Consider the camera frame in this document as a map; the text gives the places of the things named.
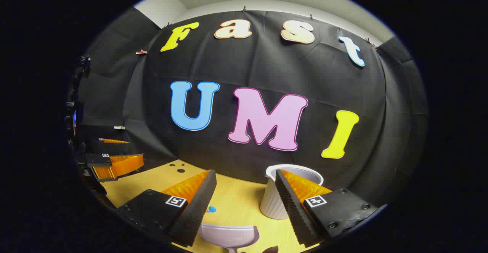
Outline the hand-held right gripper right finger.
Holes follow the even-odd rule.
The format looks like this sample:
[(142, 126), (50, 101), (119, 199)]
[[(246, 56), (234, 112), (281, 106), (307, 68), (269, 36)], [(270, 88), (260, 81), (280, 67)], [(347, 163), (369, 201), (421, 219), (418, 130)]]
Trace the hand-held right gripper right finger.
[(380, 213), (380, 208), (349, 189), (328, 189), (287, 170), (275, 185), (300, 244), (330, 245), (345, 239)]

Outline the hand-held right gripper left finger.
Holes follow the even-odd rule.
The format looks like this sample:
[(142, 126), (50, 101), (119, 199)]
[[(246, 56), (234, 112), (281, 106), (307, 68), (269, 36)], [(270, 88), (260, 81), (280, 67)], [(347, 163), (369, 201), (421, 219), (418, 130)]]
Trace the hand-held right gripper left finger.
[(116, 215), (152, 239), (193, 246), (216, 185), (215, 170), (206, 170), (162, 192), (147, 189)]

